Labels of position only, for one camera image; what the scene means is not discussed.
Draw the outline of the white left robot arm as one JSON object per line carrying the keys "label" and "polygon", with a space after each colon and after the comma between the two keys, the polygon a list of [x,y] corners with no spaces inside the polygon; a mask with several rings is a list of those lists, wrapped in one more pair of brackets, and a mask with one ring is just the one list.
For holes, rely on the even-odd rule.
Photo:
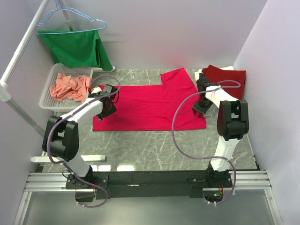
{"label": "white left robot arm", "polygon": [[78,153],[79,128],[93,117],[99,121],[117,112],[114,99],[119,97],[115,86],[105,85],[93,88],[88,98],[79,107],[60,117],[51,116],[46,125],[42,149],[52,163],[57,158],[68,170],[75,173],[77,183],[89,188],[94,182],[91,166]]}

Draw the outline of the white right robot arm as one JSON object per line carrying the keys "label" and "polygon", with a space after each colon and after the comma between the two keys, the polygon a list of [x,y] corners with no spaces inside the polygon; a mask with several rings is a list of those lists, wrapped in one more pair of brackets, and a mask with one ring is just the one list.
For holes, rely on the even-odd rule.
{"label": "white right robot arm", "polygon": [[249,131],[248,103],[231,96],[218,83],[210,83],[203,77],[196,81],[200,92],[194,103],[193,112],[204,115],[212,105],[218,107],[217,132],[219,140],[215,157],[210,161],[212,172],[206,175],[206,183],[216,187],[222,182],[222,175],[230,168],[228,160],[233,156],[236,145]]}

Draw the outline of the pink-red t-shirt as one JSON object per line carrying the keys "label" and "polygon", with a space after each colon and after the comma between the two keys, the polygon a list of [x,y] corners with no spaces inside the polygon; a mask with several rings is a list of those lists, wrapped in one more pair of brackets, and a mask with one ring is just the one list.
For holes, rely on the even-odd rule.
{"label": "pink-red t-shirt", "polygon": [[186,70],[176,69],[160,77],[160,85],[122,86],[117,111],[103,120],[94,117],[92,130],[170,131],[173,117],[177,131],[205,129],[206,119],[192,111],[196,96],[178,109],[186,97],[197,92]]}

